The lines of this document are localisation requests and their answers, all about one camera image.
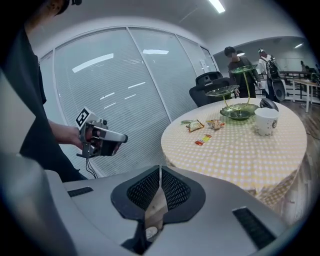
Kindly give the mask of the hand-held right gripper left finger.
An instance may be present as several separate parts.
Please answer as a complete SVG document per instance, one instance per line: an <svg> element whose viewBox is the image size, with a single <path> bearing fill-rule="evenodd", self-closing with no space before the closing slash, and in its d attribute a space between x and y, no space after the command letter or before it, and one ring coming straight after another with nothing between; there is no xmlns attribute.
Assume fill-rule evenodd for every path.
<svg viewBox="0 0 320 256"><path fill-rule="evenodd" d="M158 165L63 184L64 219L76 247L150 247L145 213L160 187Z"/></svg>

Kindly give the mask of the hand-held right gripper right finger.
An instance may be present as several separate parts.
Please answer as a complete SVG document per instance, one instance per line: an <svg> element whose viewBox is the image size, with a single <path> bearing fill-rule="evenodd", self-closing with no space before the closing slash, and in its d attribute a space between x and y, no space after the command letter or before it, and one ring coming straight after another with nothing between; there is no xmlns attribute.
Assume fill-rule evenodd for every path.
<svg viewBox="0 0 320 256"><path fill-rule="evenodd" d="M190 188L188 199L163 216L151 256L249 256L286 229L281 217L228 181L163 166Z"/></svg>

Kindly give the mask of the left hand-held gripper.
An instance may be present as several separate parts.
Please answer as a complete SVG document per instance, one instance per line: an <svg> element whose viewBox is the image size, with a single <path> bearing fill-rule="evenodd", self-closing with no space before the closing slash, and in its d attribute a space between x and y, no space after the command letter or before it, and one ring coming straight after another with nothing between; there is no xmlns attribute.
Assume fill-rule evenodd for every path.
<svg viewBox="0 0 320 256"><path fill-rule="evenodd" d="M82 153L77 154L79 157L90 159L100 155L113 156L121 144L128 141L126 134L109 130L107 121L98 117L87 107L80 111L75 123L82 143Z"/></svg>

